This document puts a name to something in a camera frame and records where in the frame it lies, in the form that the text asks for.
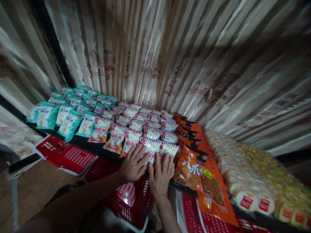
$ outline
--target white snack bag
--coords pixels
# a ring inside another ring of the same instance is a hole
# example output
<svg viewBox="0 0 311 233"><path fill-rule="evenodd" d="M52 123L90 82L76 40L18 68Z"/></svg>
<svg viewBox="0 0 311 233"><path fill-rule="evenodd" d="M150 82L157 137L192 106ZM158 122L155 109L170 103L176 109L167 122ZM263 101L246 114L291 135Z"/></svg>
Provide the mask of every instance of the white snack bag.
<svg viewBox="0 0 311 233"><path fill-rule="evenodd" d="M145 121L145 126L149 126L149 127L156 128L156 129L161 128L161 124L158 124L158 123L155 123L149 120Z"/></svg>
<svg viewBox="0 0 311 233"><path fill-rule="evenodd" d="M155 129L155 128L151 128L149 126L144 127L144 138L159 139L161 134L162 134L161 129Z"/></svg>
<svg viewBox="0 0 311 233"><path fill-rule="evenodd" d="M150 157L148 158L146 164L154 163L155 160L155 154L157 152L159 152L160 146L161 146L161 141L160 140L154 140L154 139L148 139L148 138L144 138L144 137L140 137L140 143L143 146L146 146L146 150L143 153L144 157L147 153L150 153Z"/></svg>
<svg viewBox="0 0 311 233"><path fill-rule="evenodd" d="M176 144L178 142L178 134L163 130L161 139L164 142Z"/></svg>
<svg viewBox="0 0 311 233"><path fill-rule="evenodd" d="M144 115L144 116L148 116L148 114L151 112L151 109L148 108L141 108L138 112L138 114Z"/></svg>
<svg viewBox="0 0 311 233"><path fill-rule="evenodd" d="M170 156L175 157L177 151L180 149L180 146L174 145L172 143L162 142L159 152L160 157L164 158L166 153L169 153Z"/></svg>
<svg viewBox="0 0 311 233"><path fill-rule="evenodd" d="M130 119L129 128L130 128L130 130L142 132L144 124L145 124L144 121L138 121L138 120Z"/></svg>
<svg viewBox="0 0 311 233"><path fill-rule="evenodd" d="M177 127L178 127L178 124L176 124L176 123L170 123L166 120L162 120L161 129L164 129L164 130L170 131L170 132L175 132Z"/></svg>
<svg viewBox="0 0 311 233"><path fill-rule="evenodd" d="M111 110L111 111L106 111L106 110L104 110L104 111L101 112L101 117L107 118L107 119L111 119L111 120L114 121L114 119L115 119L114 116L115 116L117 113L118 113L117 111L113 111L113 110Z"/></svg>
<svg viewBox="0 0 311 233"><path fill-rule="evenodd" d="M127 107L125 111L123 112L123 116L133 119L135 115L137 114L138 110L136 108Z"/></svg>
<svg viewBox="0 0 311 233"><path fill-rule="evenodd" d="M118 125L127 127L127 125L130 122L130 119L125 117L125 116L121 116L121 115L116 114L115 117L116 117L116 123Z"/></svg>
<svg viewBox="0 0 311 233"><path fill-rule="evenodd" d="M126 157L129 150L134 146L135 148L139 145L139 138L142 136L142 132L136 132L133 130L124 131L125 142L120 157Z"/></svg>

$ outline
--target red label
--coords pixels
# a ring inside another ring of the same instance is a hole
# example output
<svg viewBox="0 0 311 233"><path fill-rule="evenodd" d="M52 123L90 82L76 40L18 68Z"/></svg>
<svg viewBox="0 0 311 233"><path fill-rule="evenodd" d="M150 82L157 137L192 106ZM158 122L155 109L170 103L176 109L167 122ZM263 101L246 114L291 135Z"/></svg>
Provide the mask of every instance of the red label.
<svg viewBox="0 0 311 233"><path fill-rule="evenodd" d="M253 199L249 198L248 196L244 196L240 205L243 206L245 209L249 209L253 203Z"/></svg>

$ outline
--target finger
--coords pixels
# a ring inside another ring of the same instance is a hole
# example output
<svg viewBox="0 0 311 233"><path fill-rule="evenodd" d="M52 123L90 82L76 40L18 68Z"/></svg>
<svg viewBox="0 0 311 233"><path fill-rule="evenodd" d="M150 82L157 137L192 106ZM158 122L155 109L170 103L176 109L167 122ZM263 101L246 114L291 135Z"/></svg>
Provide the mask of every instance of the finger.
<svg viewBox="0 0 311 233"><path fill-rule="evenodd" d="M165 154L164 162L163 162L163 164L162 164L162 172L163 172L163 174L166 174L166 173L167 173L168 164L169 164L169 153L167 152L167 153Z"/></svg>
<svg viewBox="0 0 311 233"><path fill-rule="evenodd" d="M155 174L161 173L161 158L159 152L155 154Z"/></svg>
<svg viewBox="0 0 311 233"><path fill-rule="evenodd" d="M150 157L150 153L148 152L138 163L139 166L143 166L147 161L148 158Z"/></svg>
<svg viewBox="0 0 311 233"><path fill-rule="evenodd" d="M143 146L142 148L140 148L140 150L138 151L138 153L135 155L135 157L132 156L132 160L134 162L138 162L140 160L140 158L143 156L144 152L146 150L146 146Z"/></svg>
<svg viewBox="0 0 311 233"><path fill-rule="evenodd" d="M151 163L148 164L148 170L149 170L149 182L152 183L154 170L153 170L153 165Z"/></svg>

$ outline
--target right hand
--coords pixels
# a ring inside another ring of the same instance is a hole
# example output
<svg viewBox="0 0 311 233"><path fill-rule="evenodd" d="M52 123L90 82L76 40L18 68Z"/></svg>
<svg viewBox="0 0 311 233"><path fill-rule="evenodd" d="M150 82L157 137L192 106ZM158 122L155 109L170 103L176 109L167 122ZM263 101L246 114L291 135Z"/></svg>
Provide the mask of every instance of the right hand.
<svg viewBox="0 0 311 233"><path fill-rule="evenodd" d="M174 175L174 157L166 153L164 162L161 166L161 158L159 153L155 155L155 173L151 163L149 163L149 184L150 189L155 197L155 201L159 202L163 198L167 198L167 189L170 179Z"/></svg>

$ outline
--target teal snack bag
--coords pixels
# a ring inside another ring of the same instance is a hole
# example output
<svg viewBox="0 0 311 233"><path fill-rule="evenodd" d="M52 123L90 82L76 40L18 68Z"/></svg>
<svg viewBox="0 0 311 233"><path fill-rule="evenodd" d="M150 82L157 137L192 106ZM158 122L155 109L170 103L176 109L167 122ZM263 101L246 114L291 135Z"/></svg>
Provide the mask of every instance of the teal snack bag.
<svg viewBox="0 0 311 233"><path fill-rule="evenodd" d="M69 104L59 104L59 110L56 118L56 125L61 126L65 117L71 109L76 110L77 106L71 106Z"/></svg>
<svg viewBox="0 0 311 233"><path fill-rule="evenodd" d="M57 132L70 142L82 120L82 115L71 109Z"/></svg>
<svg viewBox="0 0 311 233"><path fill-rule="evenodd" d="M99 95L99 92L98 91L95 91L95 90L87 90L87 93L90 94L91 96L93 96L95 99L97 98L97 96Z"/></svg>
<svg viewBox="0 0 311 233"><path fill-rule="evenodd" d="M41 106L41 103L38 103L30 109L26 122L33 123L33 124L37 123L40 106Z"/></svg>
<svg viewBox="0 0 311 233"><path fill-rule="evenodd" d="M54 130L58 109L58 105L49 102L41 102L36 128Z"/></svg>
<svg viewBox="0 0 311 233"><path fill-rule="evenodd" d="M95 129L95 114L84 112L84 118L76 135L89 138Z"/></svg>
<svg viewBox="0 0 311 233"><path fill-rule="evenodd" d="M76 111L80 114L84 114L84 111L89 111L89 112L93 112L94 108L92 106L87 105L84 102L81 102L78 106Z"/></svg>
<svg viewBox="0 0 311 233"><path fill-rule="evenodd" d="M63 87L63 93L64 94L68 94L69 92L75 92L75 88L71 88L71 87Z"/></svg>
<svg viewBox="0 0 311 233"><path fill-rule="evenodd" d="M79 105L81 103L81 101L83 101L83 99L81 99L80 97L71 96L70 105L71 106Z"/></svg>

